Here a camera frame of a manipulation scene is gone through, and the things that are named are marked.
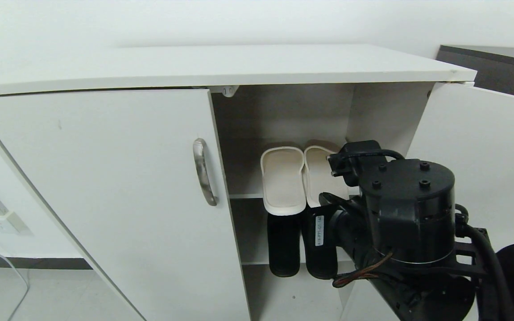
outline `metal door handle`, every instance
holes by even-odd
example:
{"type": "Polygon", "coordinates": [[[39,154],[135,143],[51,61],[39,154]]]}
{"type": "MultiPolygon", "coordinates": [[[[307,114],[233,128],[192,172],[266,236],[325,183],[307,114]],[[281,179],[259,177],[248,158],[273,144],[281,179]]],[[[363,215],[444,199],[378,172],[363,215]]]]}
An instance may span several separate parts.
{"type": "Polygon", "coordinates": [[[198,172],[199,185],[202,187],[202,193],[207,203],[210,206],[216,206],[218,201],[211,191],[210,178],[207,175],[206,156],[204,154],[206,146],[206,141],[202,138],[198,138],[194,141],[195,170],[198,172]]]}

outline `power cord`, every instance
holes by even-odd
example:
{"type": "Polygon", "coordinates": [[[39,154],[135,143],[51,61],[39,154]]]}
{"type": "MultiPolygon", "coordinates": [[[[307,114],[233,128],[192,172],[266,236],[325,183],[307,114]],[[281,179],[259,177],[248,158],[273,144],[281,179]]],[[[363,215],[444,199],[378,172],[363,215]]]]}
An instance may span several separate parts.
{"type": "Polygon", "coordinates": [[[2,256],[1,254],[0,254],[0,258],[2,258],[5,262],[7,262],[7,264],[9,264],[9,266],[13,269],[13,271],[15,273],[17,273],[17,276],[19,276],[23,280],[23,283],[25,283],[25,293],[23,294],[23,297],[21,297],[21,300],[19,301],[19,303],[17,303],[17,306],[13,309],[13,312],[11,313],[11,315],[8,317],[8,321],[11,321],[11,319],[13,319],[13,316],[15,315],[15,312],[17,312],[17,309],[19,309],[19,306],[21,305],[21,303],[23,303],[25,296],[27,296],[30,285],[29,285],[29,282],[27,282],[27,280],[25,280],[25,278],[23,278],[23,276],[21,276],[21,273],[19,273],[19,271],[17,271],[15,266],[10,262],[10,260],[8,260],[8,258],[6,258],[5,256],[2,256]]]}

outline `open cabinet door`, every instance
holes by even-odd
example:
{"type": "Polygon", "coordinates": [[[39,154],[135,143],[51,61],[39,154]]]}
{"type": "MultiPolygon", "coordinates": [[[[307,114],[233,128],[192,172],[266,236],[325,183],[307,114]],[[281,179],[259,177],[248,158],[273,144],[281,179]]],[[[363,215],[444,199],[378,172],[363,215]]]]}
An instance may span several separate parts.
{"type": "Polygon", "coordinates": [[[208,90],[0,97],[0,142],[146,320],[249,320],[208,90]]]}
{"type": "Polygon", "coordinates": [[[407,158],[451,169],[469,224],[487,228],[496,251],[514,244],[514,96],[437,83],[407,158]]]}

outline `gray panel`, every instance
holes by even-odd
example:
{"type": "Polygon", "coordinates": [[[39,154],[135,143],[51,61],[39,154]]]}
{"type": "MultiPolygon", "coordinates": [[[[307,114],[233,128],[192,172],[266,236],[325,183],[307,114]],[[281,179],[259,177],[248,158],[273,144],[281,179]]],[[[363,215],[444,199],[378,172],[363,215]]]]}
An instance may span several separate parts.
{"type": "Polygon", "coordinates": [[[475,86],[514,95],[514,64],[475,57],[473,52],[454,53],[445,51],[444,46],[437,53],[437,60],[477,70],[475,86]]]}

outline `wire bundle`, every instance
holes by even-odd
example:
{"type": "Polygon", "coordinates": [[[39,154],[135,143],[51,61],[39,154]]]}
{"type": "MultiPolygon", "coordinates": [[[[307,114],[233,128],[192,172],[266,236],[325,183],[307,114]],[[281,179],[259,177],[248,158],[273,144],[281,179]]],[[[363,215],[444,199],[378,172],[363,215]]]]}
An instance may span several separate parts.
{"type": "Polygon", "coordinates": [[[367,266],[363,269],[355,270],[348,273],[338,274],[332,281],[332,286],[335,288],[341,288],[355,280],[380,278],[379,273],[374,272],[374,270],[380,267],[382,264],[384,264],[387,260],[389,260],[393,256],[393,254],[394,253],[390,251],[381,260],[372,264],[371,266],[367,266]]]}

